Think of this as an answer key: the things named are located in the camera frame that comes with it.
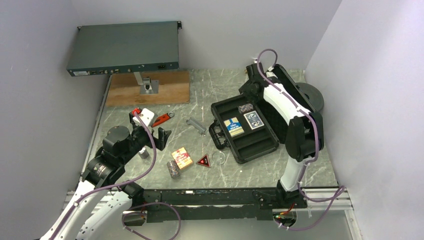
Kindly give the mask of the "blue 10 chip stack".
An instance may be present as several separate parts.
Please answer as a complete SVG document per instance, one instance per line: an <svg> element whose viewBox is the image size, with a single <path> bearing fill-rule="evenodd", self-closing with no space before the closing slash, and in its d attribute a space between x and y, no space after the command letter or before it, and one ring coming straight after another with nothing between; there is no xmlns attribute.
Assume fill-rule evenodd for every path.
<svg viewBox="0 0 424 240"><path fill-rule="evenodd" d="M237 107L238 111L240 114L244 114L250 111L254 110L254 106L251 103L247 103L247 104L243 104L243 105L239 105Z"/></svg>

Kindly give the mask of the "purple 500 chip stack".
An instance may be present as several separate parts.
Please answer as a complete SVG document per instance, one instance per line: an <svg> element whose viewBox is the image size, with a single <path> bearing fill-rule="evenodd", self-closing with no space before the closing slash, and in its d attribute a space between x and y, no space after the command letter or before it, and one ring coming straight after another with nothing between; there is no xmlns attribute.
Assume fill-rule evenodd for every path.
<svg viewBox="0 0 424 240"><path fill-rule="evenodd" d="M148 159L150 157L150 154L145 147L138 151L138 155L143 160Z"/></svg>

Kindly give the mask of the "blue playing card deck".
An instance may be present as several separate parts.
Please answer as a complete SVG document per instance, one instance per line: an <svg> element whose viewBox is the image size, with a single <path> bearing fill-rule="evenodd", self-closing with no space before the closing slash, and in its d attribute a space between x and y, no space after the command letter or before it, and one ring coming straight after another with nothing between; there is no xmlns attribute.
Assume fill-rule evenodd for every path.
<svg viewBox="0 0 424 240"><path fill-rule="evenodd" d="M256 110L247 112L243 116L252 130L258 129L265 125Z"/></svg>

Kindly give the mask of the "black poker set case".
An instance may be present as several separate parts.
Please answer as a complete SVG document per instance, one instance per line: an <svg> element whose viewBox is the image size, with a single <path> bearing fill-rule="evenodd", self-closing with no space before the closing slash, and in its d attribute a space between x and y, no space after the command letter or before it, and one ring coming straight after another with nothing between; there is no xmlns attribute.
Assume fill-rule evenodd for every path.
<svg viewBox="0 0 424 240"><path fill-rule="evenodd" d="M283 144L298 162L324 147L322 115L277 64L246 67L239 94L211 104L209 134L218 150L229 148L238 164L270 154Z"/></svg>

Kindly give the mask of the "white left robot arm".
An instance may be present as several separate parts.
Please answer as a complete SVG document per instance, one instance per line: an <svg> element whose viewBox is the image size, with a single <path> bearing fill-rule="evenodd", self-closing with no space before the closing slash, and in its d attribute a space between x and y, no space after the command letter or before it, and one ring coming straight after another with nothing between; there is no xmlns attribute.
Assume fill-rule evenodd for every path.
<svg viewBox="0 0 424 240"><path fill-rule="evenodd" d="M171 130L158 129L158 137L143 126L114 126L82 174L70 202L43 240L87 240L100 230L113 213L137 210L145 200L144 189L135 179L117 183L125 165L145 146L162 151Z"/></svg>

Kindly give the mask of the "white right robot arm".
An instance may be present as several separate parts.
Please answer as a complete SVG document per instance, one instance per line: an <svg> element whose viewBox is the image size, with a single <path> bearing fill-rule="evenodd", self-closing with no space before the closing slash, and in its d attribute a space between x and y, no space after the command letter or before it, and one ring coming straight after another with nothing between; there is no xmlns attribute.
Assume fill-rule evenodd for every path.
<svg viewBox="0 0 424 240"><path fill-rule="evenodd" d="M245 72L247 81L239 92L259 108L289 155L277 185L281 190L275 194L276 203L287 208L295 201L308 164L324 147L323 117L283 66L265 71L261 63L253 63Z"/></svg>

